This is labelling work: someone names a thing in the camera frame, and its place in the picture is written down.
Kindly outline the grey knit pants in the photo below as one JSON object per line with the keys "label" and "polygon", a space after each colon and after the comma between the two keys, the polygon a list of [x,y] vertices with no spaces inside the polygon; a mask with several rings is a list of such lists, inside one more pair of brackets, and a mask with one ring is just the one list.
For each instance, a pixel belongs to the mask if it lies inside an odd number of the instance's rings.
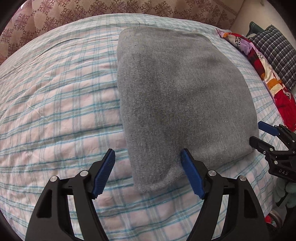
{"label": "grey knit pants", "polygon": [[138,26],[117,46],[117,87],[132,175],[141,192],[184,175],[188,149],[208,168],[252,152],[257,114],[238,68],[204,35]]}

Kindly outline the colourful red floral quilt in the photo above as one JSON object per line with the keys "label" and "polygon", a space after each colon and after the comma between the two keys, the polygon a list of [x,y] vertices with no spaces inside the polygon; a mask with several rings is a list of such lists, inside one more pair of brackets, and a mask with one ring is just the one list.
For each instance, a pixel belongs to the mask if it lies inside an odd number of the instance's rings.
{"label": "colourful red floral quilt", "polygon": [[260,76],[269,94],[273,98],[285,126],[295,131],[295,98],[269,64],[264,55],[246,37],[217,29],[220,37],[242,52]]}

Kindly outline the dark checked pillow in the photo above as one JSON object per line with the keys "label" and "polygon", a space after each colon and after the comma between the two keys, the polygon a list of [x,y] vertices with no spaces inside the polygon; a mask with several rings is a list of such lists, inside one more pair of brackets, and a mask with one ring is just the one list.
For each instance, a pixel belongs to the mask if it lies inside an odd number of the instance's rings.
{"label": "dark checked pillow", "polygon": [[250,38],[283,81],[288,90],[295,87],[296,52],[288,39],[273,25]]}

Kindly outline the plaid pink blue bedsheet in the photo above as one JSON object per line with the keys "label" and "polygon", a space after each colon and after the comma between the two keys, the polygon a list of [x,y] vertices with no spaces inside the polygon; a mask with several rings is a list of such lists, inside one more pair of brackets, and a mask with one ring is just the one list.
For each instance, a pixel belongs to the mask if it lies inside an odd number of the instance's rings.
{"label": "plaid pink blue bedsheet", "polygon": [[259,121],[282,122],[249,61],[216,28],[142,14],[85,18],[24,45],[1,65],[1,211],[20,238],[48,180],[73,177],[116,152],[104,192],[94,201],[110,240],[186,240],[202,206],[187,179],[139,193],[119,116],[118,37],[131,26],[206,36],[242,73]]}

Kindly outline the green chair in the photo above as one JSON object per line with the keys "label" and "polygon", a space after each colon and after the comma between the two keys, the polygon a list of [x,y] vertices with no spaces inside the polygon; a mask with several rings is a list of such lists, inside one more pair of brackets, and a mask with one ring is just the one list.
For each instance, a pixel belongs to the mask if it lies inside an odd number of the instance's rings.
{"label": "green chair", "polygon": [[249,31],[248,33],[246,34],[246,37],[249,37],[250,35],[252,34],[258,34],[258,33],[261,33],[263,32],[264,29],[261,28],[259,25],[257,25],[255,22],[250,22],[249,23]]}

